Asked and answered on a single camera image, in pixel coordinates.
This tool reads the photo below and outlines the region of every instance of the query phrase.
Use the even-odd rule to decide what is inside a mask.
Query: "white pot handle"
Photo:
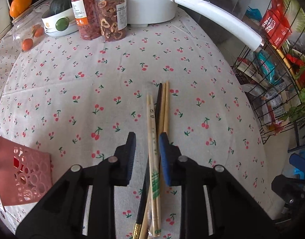
[[[227,31],[235,35],[252,51],[259,51],[264,45],[262,37],[252,30],[248,25],[234,17],[225,10],[215,6],[206,0],[172,0],[173,2],[187,7],[208,19],[219,24]]]

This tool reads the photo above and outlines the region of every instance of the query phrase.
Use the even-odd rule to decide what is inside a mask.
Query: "white electric cooker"
[[[174,18],[178,4],[216,22],[235,35],[252,51],[264,44],[261,36],[248,25],[207,0],[127,0],[127,22],[132,26],[169,21]]]

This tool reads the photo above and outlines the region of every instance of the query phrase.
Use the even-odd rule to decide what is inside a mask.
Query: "wire basket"
[[[263,144],[271,135],[305,125],[305,13],[298,4],[271,0],[256,29],[265,45],[259,52],[245,46],[232,67]]]

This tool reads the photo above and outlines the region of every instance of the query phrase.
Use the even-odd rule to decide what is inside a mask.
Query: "floor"
[[[244,43],[235,36],[216,45],[231,66],[235,63],[245,46]],[[287,151],[288,148],[294,148],[295,146],[295,133],[293,129],[280,133],[277,136],[271,136],[265,143],[264,149],[268,164],[269,184],[271,184],[275,176],[280,174],[284,174],[287,177],[293,177],[294,167],[289,164],[290,154],[288,154]],[[283,210],[284,201],[273,191],[271,191],[269,195],[272,205],[266,211],[272,219],[279,218],[281,216],[281,211]]]

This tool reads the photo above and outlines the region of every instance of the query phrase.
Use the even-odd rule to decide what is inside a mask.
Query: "pink plastic basket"
[[[39,201],[51,188],[50,155],[0,136],[0,206]]]

